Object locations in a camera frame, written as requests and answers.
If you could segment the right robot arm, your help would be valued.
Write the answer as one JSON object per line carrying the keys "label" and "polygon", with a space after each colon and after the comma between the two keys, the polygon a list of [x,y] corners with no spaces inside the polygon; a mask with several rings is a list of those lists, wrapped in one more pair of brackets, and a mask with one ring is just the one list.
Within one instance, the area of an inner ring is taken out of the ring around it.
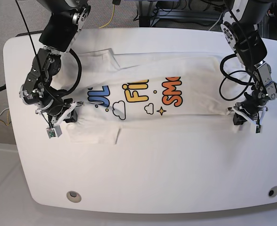
{"label": "right robot arm", "polygon": [[[39,39],[43,47],[34,51],[35,57],[21,87],[20,98],[27,105],[37,106],[37,113],[46,120],[49,129],[53,129],[62,121],[76,121],[74,109],[78,104],[66,96],[79,85],[82,65],[71,46],[91,7],[86,0],[40,0],[39,4],[51,12],[51,17]],[[53,77],[61,69],[63,53],[70,53],[78,65],[76,80],[68,90],[51,87]]]}

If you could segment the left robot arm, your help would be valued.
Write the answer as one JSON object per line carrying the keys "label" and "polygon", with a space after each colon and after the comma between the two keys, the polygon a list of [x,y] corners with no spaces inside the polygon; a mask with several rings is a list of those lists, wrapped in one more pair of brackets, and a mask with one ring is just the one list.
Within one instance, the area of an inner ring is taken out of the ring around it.
{"label": "left robot arm", "polygon": [[[277,83],[272,80],[271,67],[264,60],[267,49],[258,31],[259,23],[273,3],[272,0],[224,1],[227,12],[223,15],[221,30],[234,53],[221,61],[220,71],[225,79],[251,88],[251,94],[242,91],[244,101],[235,103],[231,110],[235,126],[249,122],[256,133],[261,132],[262,120],[268,110],[266,103],[277,98]],[[245,73],[250,76],[248,82],[225,72],[225,62],[234,57],[245,66]]]}

